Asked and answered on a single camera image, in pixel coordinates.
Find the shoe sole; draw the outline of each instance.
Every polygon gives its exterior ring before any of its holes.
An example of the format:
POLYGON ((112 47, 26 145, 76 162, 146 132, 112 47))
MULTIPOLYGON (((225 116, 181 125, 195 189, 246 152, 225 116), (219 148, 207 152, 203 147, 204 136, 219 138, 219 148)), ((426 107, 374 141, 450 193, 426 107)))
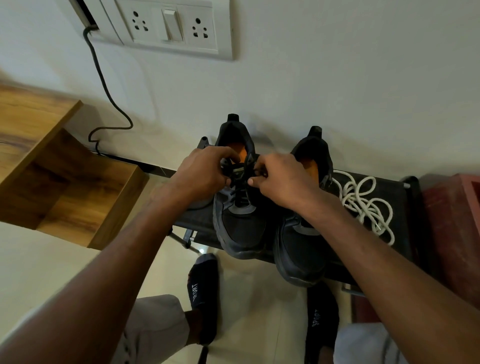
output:
POLYGON ((225 241, 222 234, 228 236, 228 233, 224 227, 220 228, 220 225, 217 221, 216 196, 213 202, 213 226, 215 228, 216 238, 220 242, 220 245, 222 246, 223 250, 225 250, 228 253, 228 255, 237 259, 256 259, 265 252, 265 246, 263 246, 261 250, 244 250, 242 246, 239 246, 237 243, 235 243, 231 239, 229 239, 227 242, 225 241))
POLYGON ((310 282, 310 281, 302 280, 300 278, 291 276, 290 274, 288 274, 287 270, 285 269, 283 260, 280 256, 280 232, 282 231, 282 229, 283 229, 283 224, 280 226, 280 228, 277 229, 275 241, 273 244, 273 259, 275 261, 275 266, 278 272, 280 273, 280 275, 284 280, 286 280, 288 283, 293 284, 294 286, 305 287, 305 288, 313 287, 315 284, 321 281, 321 278, 319 278, 318 281, 316 282, 310 282))

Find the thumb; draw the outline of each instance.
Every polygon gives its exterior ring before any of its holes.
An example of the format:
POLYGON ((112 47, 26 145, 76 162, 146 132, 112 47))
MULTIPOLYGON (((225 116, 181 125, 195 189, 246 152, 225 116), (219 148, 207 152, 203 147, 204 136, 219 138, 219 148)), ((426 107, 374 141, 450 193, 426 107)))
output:
POLYGON ((248 179, 248 184, 252 187, 260 188, 262 183, 264 183, 267 180, 264 176, 259 176, 259 177, 250 177, 248 179))

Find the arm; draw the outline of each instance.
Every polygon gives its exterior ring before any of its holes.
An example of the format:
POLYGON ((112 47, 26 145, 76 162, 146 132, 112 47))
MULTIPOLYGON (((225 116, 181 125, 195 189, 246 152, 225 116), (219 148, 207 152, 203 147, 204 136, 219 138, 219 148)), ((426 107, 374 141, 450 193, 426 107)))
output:
POLYGON ((194 150, 135 219, 0 346, 0 363, 108 363, 145 276, 174 221, 229 179, 228 147, 194 150))
POLYGON ((480 312, 367 231, 292 155, 261 156, 249 184, 302 215, 338 254, 410 364, 476 363, 480 312))

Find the tiled floor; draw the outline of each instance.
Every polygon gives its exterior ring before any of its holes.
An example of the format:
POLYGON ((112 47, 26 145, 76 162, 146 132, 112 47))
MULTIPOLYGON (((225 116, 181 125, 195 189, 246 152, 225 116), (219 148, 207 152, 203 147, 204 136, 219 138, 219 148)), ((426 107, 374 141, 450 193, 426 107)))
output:
MULTIPOLYGON (((151 176, 129 219, 151 190, 167 179, 151 176)), ((184 229, 174 228, 183 236, 184 229)), ((0 223, 0 336, 29 309, 41 304, 95 257, 97 251, 0 223)), ((302 363, 306 333, 306 290, 285 282, 272 264, 237 260, 223 251, 220 261, 221 325, 208 364, 302 363)), ((190 310, 187 275, 197 254, 166 238, 139 297, 174 294, 190 310)), ((340 325, 350 322, 350 298, 329 282, 340 308, 340 325)), ((201 347, 191 345, 167 363, 197 363, 201 347)))

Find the wooden shelf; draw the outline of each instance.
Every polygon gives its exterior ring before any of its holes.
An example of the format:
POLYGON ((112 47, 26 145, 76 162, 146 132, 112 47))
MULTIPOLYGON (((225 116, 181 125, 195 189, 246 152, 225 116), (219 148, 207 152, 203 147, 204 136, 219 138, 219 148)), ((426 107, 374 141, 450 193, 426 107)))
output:
POLYGON ((91 153, 62 128, 81 105, 0 85, 0 220, 103 249, 148 177, 91 153))

